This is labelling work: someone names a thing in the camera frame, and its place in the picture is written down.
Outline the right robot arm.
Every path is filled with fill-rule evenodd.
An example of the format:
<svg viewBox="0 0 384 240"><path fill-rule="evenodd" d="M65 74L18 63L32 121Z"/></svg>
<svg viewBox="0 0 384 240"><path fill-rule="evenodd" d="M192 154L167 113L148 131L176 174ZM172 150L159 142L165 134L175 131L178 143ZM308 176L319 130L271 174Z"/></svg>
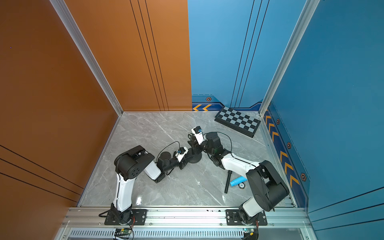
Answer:
<svg viewBox="0 0 384 240"><path fill-rule="evenodd" d="M271 162L259 163L237 157L223 147L217 132L204 134L200 127L196 127L188 137L193 156L205 152L215 166L237 173L249 183L252 196L237 211L237 221L242 224L256 224L262 213L274 210L289 195L288 186Z"/></svg>

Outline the black round stand base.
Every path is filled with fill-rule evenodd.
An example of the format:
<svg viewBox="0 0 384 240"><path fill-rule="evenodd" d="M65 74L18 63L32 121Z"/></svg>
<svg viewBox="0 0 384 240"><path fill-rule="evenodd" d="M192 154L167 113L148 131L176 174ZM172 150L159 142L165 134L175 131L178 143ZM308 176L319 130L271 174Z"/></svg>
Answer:
<svg viewBox="0 0 384 240"><path fill-rule="evenodd" d="M202 153L190 148L185 155L185 159L187 163L196 164L202 159Z"/></svg>

